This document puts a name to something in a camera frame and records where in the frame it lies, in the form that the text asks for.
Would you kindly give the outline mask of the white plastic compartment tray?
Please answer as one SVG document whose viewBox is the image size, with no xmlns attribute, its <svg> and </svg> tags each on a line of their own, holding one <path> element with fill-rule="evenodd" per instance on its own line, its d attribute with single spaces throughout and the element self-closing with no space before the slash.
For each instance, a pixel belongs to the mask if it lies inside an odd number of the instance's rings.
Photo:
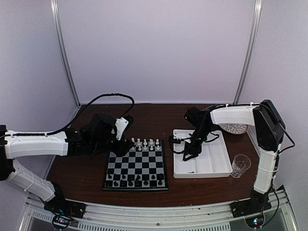
<svg viewBox="0 0 308 231">
<path fill-rule="evenodd" d="M 176 179 L 224 178 L 232 173 L 231 162 L 223 138 L 219 130 L 208 135 L 214 141 L 202 144 L 198 157 L 183 161 L 182 154 L 173 154 L 173 177 Z"/>
</svg>

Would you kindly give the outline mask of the black white chess board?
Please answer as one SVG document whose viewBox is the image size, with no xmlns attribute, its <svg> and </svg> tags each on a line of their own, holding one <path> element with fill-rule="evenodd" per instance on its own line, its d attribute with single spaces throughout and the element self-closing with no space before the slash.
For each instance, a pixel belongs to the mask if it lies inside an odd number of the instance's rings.
<svg viewBox="0 0 308 231">
<path fill-rule="evenodd" d="M 102 190 L 112 192 L 128 192 L 128 191 L 167 191 L 167 170 L 166 170 L 166 159 L 164 150 L 164 141 L 162 141 L 162 150 L 154 152 L 128 152 L 125 156 L 118 157 L 114 153 L 110 153 L 108 159 L 108 165 L 105 173 L 105 179 L 103 181 Z M 163 186 L 150 187 L 151 175 L 155 175 L 155 181 L 158 183 L 157 174 L 164 174 L 162 179 Z M 112 174 L 113 178 L 108 179 L 108 174 Z M 126 175 L 126 186 L 121 187 L 120 181 L 121 175 Z M 130 175 L 134 175 L 133 186 L 128 186 Z M 135 181 L 137 175 L 141 176 L 141 186 L 136 187 Z M 144 180 L 148 180 L 148 186 L 144 186 Z M 106 182 L 111 181 L 112 187 L 106 187 Z M 119 181 L 119 186 L 114 187 L 113 182 Z"/>
</svg>

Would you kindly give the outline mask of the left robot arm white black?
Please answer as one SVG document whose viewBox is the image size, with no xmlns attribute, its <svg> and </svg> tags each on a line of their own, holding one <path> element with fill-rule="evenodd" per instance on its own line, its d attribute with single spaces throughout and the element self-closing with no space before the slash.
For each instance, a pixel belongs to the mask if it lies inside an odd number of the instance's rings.
<svg viewBox="0 0 308 231">
<path fill-rule="evenodd" d="M 69 202 L 61 186 L 38 177 L 16 159 L 23 156 L 94 156 L 103 153 L 124 156 L 134 145 L 124 136 L 124 131 L 133 122 L 129 115 L 114 119 L 106 114 L 95 114 L 81 128 L 64 128 L 54 132 L 20 133 L 1 125 L 0 179 L 37 195 L 59 214 L 64 214 L 69 210 Z"/>
</svg>

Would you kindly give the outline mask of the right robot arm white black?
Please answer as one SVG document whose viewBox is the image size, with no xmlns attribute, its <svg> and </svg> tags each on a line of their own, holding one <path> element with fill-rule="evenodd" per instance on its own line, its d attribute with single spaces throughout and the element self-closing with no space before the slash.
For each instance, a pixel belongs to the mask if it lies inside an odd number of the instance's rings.
<svg viewBox="0 0 308 231">
<path fill-rule="evenodd" d="M 245 133 L 251 131 L 252 144 L 259 156 L 256 180 L 252 193 L 256 194 L 247 201 L 247 209 L 257 212 L 265 205 L 266 195 L 278 170 L 278 156 L 286 135 L 286 127 L 274 103 L 265 99 L 260 103 L 246 104 L 215 104 L 200 110 L 192 107 L 187 110 L 184 118 L 195 128 L 185 144 L 181 154 L 183 160 L 197 157 L 201 153 L 202 144 L 208 142 L 211 132 L 222 129 L 222 125 L 244 125 Z"/>
</svg>

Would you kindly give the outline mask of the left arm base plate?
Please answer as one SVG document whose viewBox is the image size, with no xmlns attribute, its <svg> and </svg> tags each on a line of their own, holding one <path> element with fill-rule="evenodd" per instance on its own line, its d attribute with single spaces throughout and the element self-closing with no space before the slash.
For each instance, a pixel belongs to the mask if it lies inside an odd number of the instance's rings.
<svg viewBox="0 0 308 231">
<path fill-rule="evenodd" d="M 54 215 L 60 215 L 67 218 L 83 218 L 86 204 L 74 201 L 65 201 L 64 203 L 55 204 L 43 202 L 44 209 L 50 211 Z"/>
</svg>

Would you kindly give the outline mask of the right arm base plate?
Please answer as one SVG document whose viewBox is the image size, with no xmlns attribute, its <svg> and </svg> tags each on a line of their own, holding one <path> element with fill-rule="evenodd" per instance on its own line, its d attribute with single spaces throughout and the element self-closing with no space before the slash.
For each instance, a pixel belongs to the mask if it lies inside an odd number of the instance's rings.
<svg viewBox="0 0 308 231">
<path fill-rule="evenodd" d="M 272 208 L 270 202 L 265 202 L 262 205 L 253 204 L 251 199 L 246 199 L 242 201 L 234 201 L 230 204 L 232 216 L 234 218 L 248 216 L 256 213 L 261 213 L 262 211 L 269 210 Z"/>
</svg>

